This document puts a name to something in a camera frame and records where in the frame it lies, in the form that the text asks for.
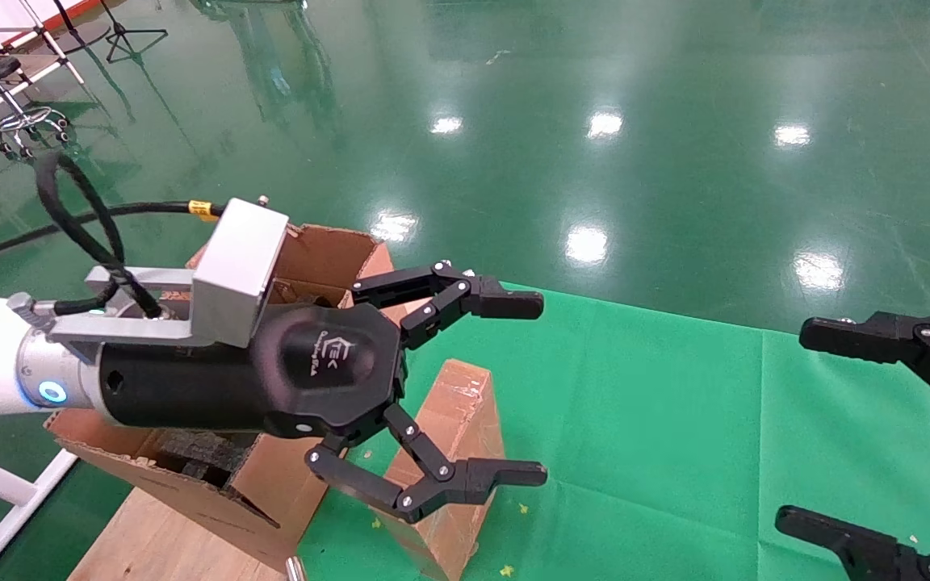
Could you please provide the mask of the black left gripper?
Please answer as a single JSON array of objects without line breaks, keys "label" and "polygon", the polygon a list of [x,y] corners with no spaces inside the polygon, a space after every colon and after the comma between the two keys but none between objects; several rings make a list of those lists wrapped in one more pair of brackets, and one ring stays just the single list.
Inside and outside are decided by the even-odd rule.
[{"label": "black left gripper", "polygon": [[[268,307],[247,347],[104,345],[103,415],[139,428],[324,437],[306,453],[313,474],[409,525],[443,505],[484,505],[500,486],[546,484],[547,468],[536,461],[450,461],[395,403],[404,394],[402,347],[418,349],[466,314],[537,320],[542,293],[507,290],[446,261],[360,278],[350,293],[354,304],[370,305]],[[400,327],[379,311],[417,301]],[[340,455],[345,441],[365,441],[383,427],[423,472],[409,487]]]}]

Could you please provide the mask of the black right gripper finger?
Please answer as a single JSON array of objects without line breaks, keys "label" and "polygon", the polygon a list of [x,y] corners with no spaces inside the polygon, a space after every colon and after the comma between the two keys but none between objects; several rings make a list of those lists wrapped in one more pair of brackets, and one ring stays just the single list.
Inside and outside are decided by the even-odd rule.
[{"label": "black right gripper finger", "polygon": [[800,343],[812,352],[879,364],[902,364],[930,386],[930,316],[878,311],[867,320],[805,320]]},{"label": "black right gripper finger", "polygon": [[796,505],[782,505],[776,529],[837,556],[849,580],[930,580],[930,554],[896,537]]}]

